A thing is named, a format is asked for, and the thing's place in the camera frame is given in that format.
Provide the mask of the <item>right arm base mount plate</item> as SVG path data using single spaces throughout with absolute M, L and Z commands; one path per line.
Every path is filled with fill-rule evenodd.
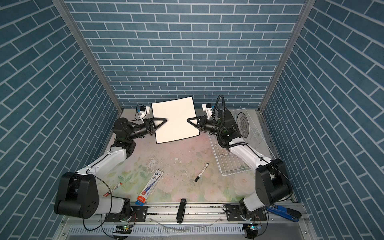
M 225 212 L 227 221 L 266 221 L 267 215 L 264 208 L 259 208 L 255 211 L 249 212 L 244 206 L 225 204 L 222 206 Z

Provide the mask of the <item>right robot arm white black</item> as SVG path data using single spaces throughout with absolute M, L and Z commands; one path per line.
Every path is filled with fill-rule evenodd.
M 280 159 L 272 159 L 259 153 L 245 138 L 251 128 L 246 115 L 234 117 L 225 105 L 225 98 L 219 95 L 214 105 L 203 105 L 206 115 L 189 118 L 187 122 L 203 133 L 216 136 L 221 148 L 240 158 L 256 177 L 255 191 L 240 200 L 240 210 L 244 218 L 263 207 L 270 207 L 283 198 L 290 198 L 294 187 L 291 184 L 286 166 Z

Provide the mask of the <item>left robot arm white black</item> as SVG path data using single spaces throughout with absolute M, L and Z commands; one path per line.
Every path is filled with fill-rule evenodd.
M 130 200 L 112 195 L 101 196 L 97 182 L 133 154 L 135 139 L 154 135 L 166 122 L 164 118 L 145 119 L 142 124 L 126 118 L 117 119 L 113 127 L 116 138 L 110 150 L 86 167 L 74 173 L 67 172 L 60 178 L 55 214 L 81 219 L 109 214 L 121 222 L 129 221 L 132 217 Z

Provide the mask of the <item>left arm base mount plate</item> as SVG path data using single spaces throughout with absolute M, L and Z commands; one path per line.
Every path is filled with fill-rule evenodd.
M 136 223 L 143 223 L 146 221 L 148 213 L 148 206 L 131 206 L 130 223 L 134 222 L 133 217 L 136 217 Z M 106 217 L 107 223 L 121 223 L 125 216 L 123 214 L 110 214 Z

